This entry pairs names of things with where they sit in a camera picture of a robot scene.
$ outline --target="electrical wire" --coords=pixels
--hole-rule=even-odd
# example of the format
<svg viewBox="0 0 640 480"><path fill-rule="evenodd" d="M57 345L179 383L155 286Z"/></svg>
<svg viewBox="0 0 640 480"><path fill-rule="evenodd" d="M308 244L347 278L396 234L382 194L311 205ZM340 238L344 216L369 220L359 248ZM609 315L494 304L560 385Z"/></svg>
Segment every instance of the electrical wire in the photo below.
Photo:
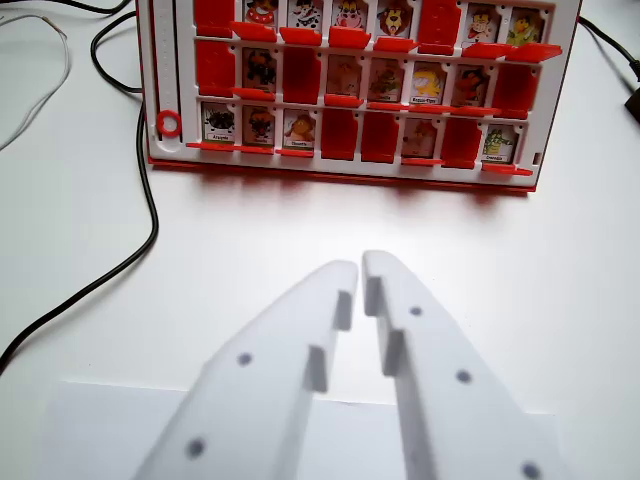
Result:
<svg viewBox="0 0 640 480"><path fill-rule="evenodd" d="M27 2L33 0L0 0L0 5L8 4L8 3L18 3L18 2ZM85 10L87 12L99 13L101 15L115 15L116 13L121 12L124 7L126 7L131 0L122 0L118 5L112 8L102 8L102 7L94 7L93 5L87 5L86 3L76 2L74 0L41 0L43 2L50 3L59 3L61 5L67 5L68 7L79 8L80 10Z"/></svg>
<svg viewBox="0 0 640 480"><path fill-rule="evenodd" d="M117 89L122 90L123 92L126 92L126 93L142 93L142 88L130 87L128 85L125 85L124 83L120 82L119 80L116 80L107 72L105 72L104 68L102 68L102 65L100 65L100 62L98 61L98 56L96 52L98 50L98 44L102 41L102 38L107 33L109 33L111 30L116 28L125 20L133 18L135 16L136 16L136 12L125 13L123 16L111 22L109 25L107 25L102 30L100 30L98 34L93 38L93 40L91 41L91 48L90 48L91 61L93 62L93 66L96 67L96 70L98 70L98 73L100 74L100 76L104 78L107 82L109 82L111 85L116 87Z"/></svg>
<svg viewBox="0 0 640 480"><path fill-rule="evenodd" d="M51 88L44 95L38 98L38 100L27 110L27 113L25 113L24 117L22 118L22 121L18 124L18 126L13 131L13 133L9 135L9 138L7 138L4 142L0 143L0 151L4 150L7 146L13 143L14 140L16 140L20 135L24 133L24 131L29 127L29 125L31 125L31 122L36 117L38 112L40 112L42 107L44 107L44 104L47 103L47 101L53 96L53 94L56 93L58 89L64 84L64 82L67 80L67 77L69 76L69 72L71 71L71 56L69 55L69 46L67 45L67 36L47 17L42 17L40 15L34 15L34 14L19 15L14 18L9 18L8 20L0 21L0 27L8 25L9 23L16 22L18 20L24 20L25 18L39 18L40 20L45 22L47 25L49 25L51 28L53 28L56 31L56 33L60 36L60 40L62 40L62 46L64 48L64 71L62 72L62 76L60 77L60 80L58 80L58 82L53 86L53 88Z"/></svg>
<svg viewBox="0 0 640 480"><path fill-rule="evenodd" d="M118 25L122 23L122 19L120 18L113 23ZM91 42L92 53L95 53L94 51L95 49L97 49L98 45L99 45L99 42ZM94 65L96 65L96 67L99 65L97 59L94 60ZM104 72L103 78L105 78L105 80L107 80L111 85L115 86L116 88L119 88L119 89L121 88L120 85L122 84L117 80L115 80L106 72ZM127 267L131 266L134 262L136 262L137 260L142 258L145 254L147 254L151 250L151 247L153 247L153 244L158 238L158 232L160 230L160 222L158 219L158 211L156 210L156 205L153 200L153 194L151 193L149 178L147 177L147 166L145 162L144 144L143 144L144 125L145 125L144 102L142 102L142 106L140 107L140 114L138 115L138 124L136 127L136 156L138 159L138 171L140 173L140 181L142 182L144 196L147 201L147 206L149 208L149 214L151 216L151 232L149 233L148 238L140 246L140 248L138 248L122 263L120 263L113 269L109 270L107 273L105 273L100 278L98 278L97 280L93 281L92 283L90 283L89 285L81 289L79 292L72 295L70 298L62 302L56 308L44 314L42 317L37 319L35 322L33 322L31 325L25 328L22 332L20 332L18 336L16 336L13 339L13 341L9 344L9 346L4 351L2 356L0 356L0 375L4 373L4 371L6 370L11 360L15 357L16 352L20 348L20 345L22 345L24 341L27 340L27 338L29 338L36 330L42 328L44 325L49 323L58 315L60 315L61 313L63 313L64 311L68 310L73 305L75 305L77 302L82 300L88 294L90 294L100 286L107 283L109 280L114 278L116 275L118 275L122 271L124 271Z"/></svg>
<svg viewBox="0 0 640 480"><path fill-rule="evenodd" d="M616 42L613 38L611 38L609 35L607 35L598 27L596 27L593 24L593 22L591 22L590 20L587 20L584 17L578 17L578 23L583 27L591 30L591 32L593 32L595 35L597 35L602 40L607 42L609 45L615 48L624 58L626 58L627 61L629 62L629 66L631 67L631 70L633 70L633 73L636 74L636 77L640 82L640 60L637 60L633 55L629 53L629 51L626 48L624 48L622 45Z"/></svg>

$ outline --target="white cable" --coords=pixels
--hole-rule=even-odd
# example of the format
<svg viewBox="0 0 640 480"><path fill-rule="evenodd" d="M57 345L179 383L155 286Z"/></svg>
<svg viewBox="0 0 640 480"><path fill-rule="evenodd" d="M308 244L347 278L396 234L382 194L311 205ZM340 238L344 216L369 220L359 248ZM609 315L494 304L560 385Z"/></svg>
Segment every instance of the white cable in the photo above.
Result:
<svg viewBox="0 0 640 480"><path fill-rule="evenodd" d="M38 114L40 109L44 106L45 103L47 103L47 100L49 100L51 96L54 93L56 93L58 89L62 86L62 84L65 82L65 80L69 76L69 71L71 70L71 60L69 55L69 46L67 45L67 36L47 17L41 17L40 15L32 15L32 14L20 15L14 18L9 18L8 20L0 21L0 27L7 25L9 23L15 22L17 20L22 20L24 18L39 18L40 20L47 23L51 28L53 28L58 33L58 35L60 35L60 39L62 40L62 45L64 46L64 72L62 72L62 76L60 77L60 80L58 80L58 83L56 83L56 85L51 90L49 90L42 97L40 97L38 101L34 103L33 106L29 108L29 110L27 110L27 113L25 114L24 118L22 119L18 127L15 129L15 131L11 135L9 135L9 138L6 141L0 143L0 151L2 151L10 143L12 143L16 138L22 135L22 133L27 129L27 127L31 124L35 116Z"/></svg>

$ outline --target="red ring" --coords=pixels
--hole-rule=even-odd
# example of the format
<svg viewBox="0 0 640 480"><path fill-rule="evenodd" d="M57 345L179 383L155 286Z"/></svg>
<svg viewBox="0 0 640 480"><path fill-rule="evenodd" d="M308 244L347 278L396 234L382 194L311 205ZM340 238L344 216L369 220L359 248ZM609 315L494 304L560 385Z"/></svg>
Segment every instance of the red ring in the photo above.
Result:
<svg viewBox="0 0 640 480"><path fill-rule="evenodd" d="M164 119L166 117L171 117L176 121L176 129L175 130L167 130L164 127ZM163 110L158 114L158 131L167 137L177 137L182 133L182 119L180 118L180 114L178 112L174 112L173 110Z"/></svg>

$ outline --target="guess who game board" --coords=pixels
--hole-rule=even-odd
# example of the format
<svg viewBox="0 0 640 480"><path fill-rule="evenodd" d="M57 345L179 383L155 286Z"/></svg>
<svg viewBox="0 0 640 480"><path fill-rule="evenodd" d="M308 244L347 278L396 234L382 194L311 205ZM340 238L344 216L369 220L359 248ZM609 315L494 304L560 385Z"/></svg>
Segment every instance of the guess who game board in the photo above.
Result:
<svg viewBox="0 0 640 480"><path fill-rule="evenodd" d="M149 160L534 191L579 8L138 0Z"/></svg>

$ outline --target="character card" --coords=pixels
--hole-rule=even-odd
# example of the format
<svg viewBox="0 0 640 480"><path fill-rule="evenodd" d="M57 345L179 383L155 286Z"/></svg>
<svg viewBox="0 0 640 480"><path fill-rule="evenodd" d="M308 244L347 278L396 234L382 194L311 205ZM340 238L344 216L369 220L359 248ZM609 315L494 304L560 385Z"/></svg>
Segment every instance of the character card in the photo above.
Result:
<svg viewBox="0 0 640 480"><path fill-rule="evenodd" d="M539 43L542 38L544 20L538 10L514 8L509 24L507 43L521 47L527 43Z"/></svg>
<svg viewBox="0 0 640 480"><path fill-rule="evenodd" d="M322 2L319 0L289 0L287 26L322 31Z"/></svg>
<svg viewBox="0 0 640 480"><path fill-rule="evenodd" d="M407 118L402 137L402 156L433 158L437 133L431 120Z"/></svg>
<svg viewBox="0 0 640 480"><path fill-rule="evenodd" d="M242 108L242 138L245 145L272 147L275 117L266 107L245 105Z"/></svg>
<svg viewBox="0 0 640 480"><path fill-rule="evenodd" d="M222 103L202 104L202 140L214 143L235 142L234 115Z"/></svg>
<svg viewBox="0 0 640 480"><path fill-rule="evenodd" d="M379 0L376 37L409 38L413 9L406 0Z"/></svg>
<svg viewBox="0 0 640 480"><path fill-rule="evenodd" d="M244 48L242 59L242 86L275 93L276 59L271 52L262 48Z"/></svg>
<svg viewBox="0 0 640 480"><path fill-rule="evenodd" d="M361 74L362 66L355 57L329 55L327 93L357 97L360 94Z"/></svg>
<svg viewBox="0 0 640 480"><path fill-rule="evenodd" d="M498 38L500 15L493 5L470 3L467 9L462 48L474 43L494 43Z"/></svg>
<svg viewBox="0 0 640 480"><path fill-rule="evenodd" d="M403 78L404 69L400 67L398 60L372 59L368 99L376 102L399 102Z"/></svg>
<svg viewBox="0 0 640 480"><path fill-rule="evenodd" d="M306 110L285 110L283 136L282 144L285 148L313 150L316 121Z"/></svg>
<svg viewBox="0 0 640 480"><path fill-rule="evenodd" d="M458 65L451 105L482 107L487 94L489 76L482 65Z"/></svg>
<svg viewBox="0 0 640 480"><path fill-rule="evenodd" d="M265 27L278 25L278 0L242 0L244 21Z"/></svg>
<svg viewBox="0 0 640 480"><path fill-rule="evenodd" d="M481 160L487 163L513 163L518 135L511 125L489 125Z"/></svg>
<svg viewBox="0 0 640 480"><path fill-rule="evenodd" d="M334 0L333 21L335 27L366 30L369 6L362 0Z"/></svg>
<svg viewBox="0 0 640 480"><path fill-rule="evenodd" d="M416 62L411 80L410 103L442 103L447 74L439 63Z"/></svg>

